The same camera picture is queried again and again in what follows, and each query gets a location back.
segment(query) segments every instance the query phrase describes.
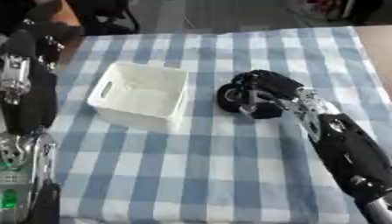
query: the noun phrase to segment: tire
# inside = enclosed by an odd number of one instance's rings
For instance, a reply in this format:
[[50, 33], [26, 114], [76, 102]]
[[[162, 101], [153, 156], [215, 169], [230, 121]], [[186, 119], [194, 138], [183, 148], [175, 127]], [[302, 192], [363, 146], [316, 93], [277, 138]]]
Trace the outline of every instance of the tire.
[[228, 83], [221, 86], [216, 92], [216, 102], [218, 106], [229, 113], [240, 113], [240, 104], [234, 99], [229, 99], [228, 94], [230, 91], [238, 89], [238, 85]]

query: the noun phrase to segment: robotic arm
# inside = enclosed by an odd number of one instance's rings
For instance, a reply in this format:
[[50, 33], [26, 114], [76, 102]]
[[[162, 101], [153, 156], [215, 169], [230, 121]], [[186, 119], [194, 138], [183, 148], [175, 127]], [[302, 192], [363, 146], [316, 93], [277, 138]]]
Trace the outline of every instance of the robotic arm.
[[53, 73], [63, 42], [80, 27], [50, 22], [61, 1], [38, 5], [0, 46], [0, 223], [56, 224], [60, 187], [53, 183], [56, 143], [46, 133], [57, 114]]
[[294, 113], [325, 168], [369, 223], [392, 223], [392, 170], [377, 143], [348, 115], [311, 88], [279, 73], [236, 75], [217, 92], [219, 106], [254, 119]]

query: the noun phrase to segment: blue checkered tablecloth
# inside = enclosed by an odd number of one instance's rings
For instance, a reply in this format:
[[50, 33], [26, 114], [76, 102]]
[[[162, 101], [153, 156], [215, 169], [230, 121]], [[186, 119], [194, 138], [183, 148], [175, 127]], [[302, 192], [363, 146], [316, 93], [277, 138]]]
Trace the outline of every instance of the blue checkered tablecloth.
[[[117, 60], [190, 73], [179, 133], [111, 125], [86, 104]], [[390, 152], [389, 98], [351, 27], [88, 37], [59, 74], [50, 131], [63, 222], [364, 223], [294, 115], [253, 121], [216, 107], [215, 90], [252, 69], [316, 88]]]

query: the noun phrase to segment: chair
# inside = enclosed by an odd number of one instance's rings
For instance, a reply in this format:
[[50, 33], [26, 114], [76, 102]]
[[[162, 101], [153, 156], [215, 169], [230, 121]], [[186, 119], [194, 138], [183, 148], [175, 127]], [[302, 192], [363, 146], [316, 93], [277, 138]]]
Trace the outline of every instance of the chair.
[[[95, 0], [94, 4], [94, 14], [97, 17], [105, 17], [107, 18], [106, 21], [104, 21], [102, 24], [104, 26], [104, 29], [107, 30], [107, 32], [110, 32], [110, 30], [114, 30], [113, 28], [115, 27], [120, 33], [117, 34], [135, 34], [140, 32], [140, 24], [135, 18], [135, 16], [132, 14], [130, 11], [130, 8], [128, 6], [129, 0]], [[133, 24], [133, 29], [128, 29], [126, 27], [122, 27], [119, 25], [115, 25], [114, 22], [118, 19], [124, 19], [128, 17], [130, 22]]]
[[[67, 0], [84, 27], [86, 36], [135, 34], [140, 24], [128, 6], [129, 0]], [[133, 29], [115, 24], [128, 17]]]

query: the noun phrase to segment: green light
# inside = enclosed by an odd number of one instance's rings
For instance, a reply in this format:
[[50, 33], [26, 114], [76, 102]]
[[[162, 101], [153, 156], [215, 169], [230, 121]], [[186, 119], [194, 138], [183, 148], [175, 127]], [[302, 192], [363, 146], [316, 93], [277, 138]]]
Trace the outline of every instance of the green light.
[[17, 204], [18, 196], [14, 190], [8, 189], [3, 192], [1, 208], [14, 208]]

